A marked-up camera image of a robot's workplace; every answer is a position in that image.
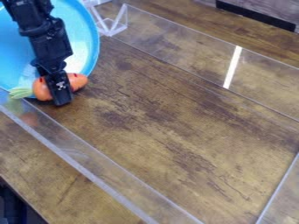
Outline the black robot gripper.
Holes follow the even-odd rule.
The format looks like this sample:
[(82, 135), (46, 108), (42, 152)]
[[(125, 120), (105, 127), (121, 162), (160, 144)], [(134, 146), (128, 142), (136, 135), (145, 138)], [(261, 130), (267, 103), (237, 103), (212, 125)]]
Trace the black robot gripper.
[(34, 59), (32, 65), (45, 75), (45, 83), (56, 106), (72, 101), (65, 59), (73, 54), (61, 18), (52, 15), (52, 0), (1, 0), (18, 34), (29, 39)]

